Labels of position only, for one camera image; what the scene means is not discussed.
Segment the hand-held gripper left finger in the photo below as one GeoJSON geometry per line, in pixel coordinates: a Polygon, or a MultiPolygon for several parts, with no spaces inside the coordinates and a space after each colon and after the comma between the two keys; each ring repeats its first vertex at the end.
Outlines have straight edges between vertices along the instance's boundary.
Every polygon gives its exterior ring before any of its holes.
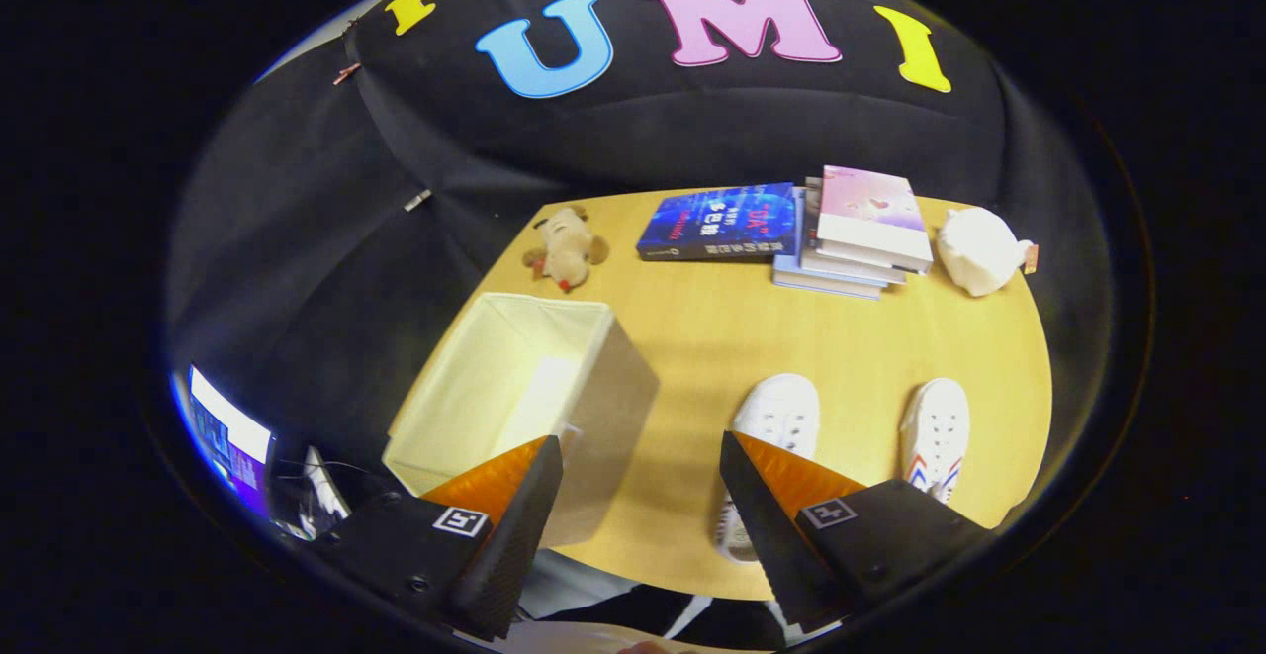
{"type": "Polygon", "coordinates": [[[386,492],[327,533],[327,563],[408,619],[506,638],[563,477],[546,434],[422,497],[386,492]]]}

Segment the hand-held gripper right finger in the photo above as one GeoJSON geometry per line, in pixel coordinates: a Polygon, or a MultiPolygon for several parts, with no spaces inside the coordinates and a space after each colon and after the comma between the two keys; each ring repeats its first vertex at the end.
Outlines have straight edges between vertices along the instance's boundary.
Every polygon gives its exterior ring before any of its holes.
{"type": "Polygon", "coordinates": [[[719,466],[774,600],[805,630],[886,606],[990,544],[905,479],[863,486],[749,434],[723,434],[719,466]]]}

